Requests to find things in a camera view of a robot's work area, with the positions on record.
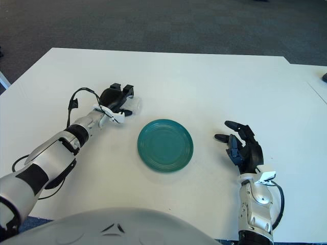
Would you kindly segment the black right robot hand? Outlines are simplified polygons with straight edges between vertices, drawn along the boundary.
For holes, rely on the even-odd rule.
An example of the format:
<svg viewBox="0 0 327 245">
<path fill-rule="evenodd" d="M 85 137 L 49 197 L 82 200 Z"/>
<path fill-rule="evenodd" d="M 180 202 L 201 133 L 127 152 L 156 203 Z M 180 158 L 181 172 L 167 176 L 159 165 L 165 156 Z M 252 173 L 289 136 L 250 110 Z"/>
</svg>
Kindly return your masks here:
<svg viewBox="0 0 327 245">
<path fill-rule="evenodd" d="M 243 125 L 234 121 L 225 121 L 227 127 L 238 133 L 243 143 L 234 134 L 215 134 L 214 138 L 222 143 L 226 143 L 227 155 L 240 174 L 255 174 L 255 169 L 264 164 L 263 152 L 259 143 L 254 138 L 254 133 L 249 125 Z"/>
</svg>

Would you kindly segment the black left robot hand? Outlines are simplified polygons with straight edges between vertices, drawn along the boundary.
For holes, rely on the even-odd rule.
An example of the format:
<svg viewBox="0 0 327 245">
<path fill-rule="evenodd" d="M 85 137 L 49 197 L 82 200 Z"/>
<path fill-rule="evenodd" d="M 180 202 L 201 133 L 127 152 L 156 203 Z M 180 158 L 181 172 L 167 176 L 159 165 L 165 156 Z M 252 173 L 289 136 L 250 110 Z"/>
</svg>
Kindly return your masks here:
<svg viewBox="0 0 327 245">
<path fill-rule="evenodd" d="M 102 92 L 100 105 L 109 108 L 113 113 L 124 112 L 125 116 L 131 116 L 133 112 L 123 107 L 127 98 L 131 96 L 134 96 L 132 85 L 126 85 L 121 89 L 121 84 L 114 83 Z"/>
</svg>

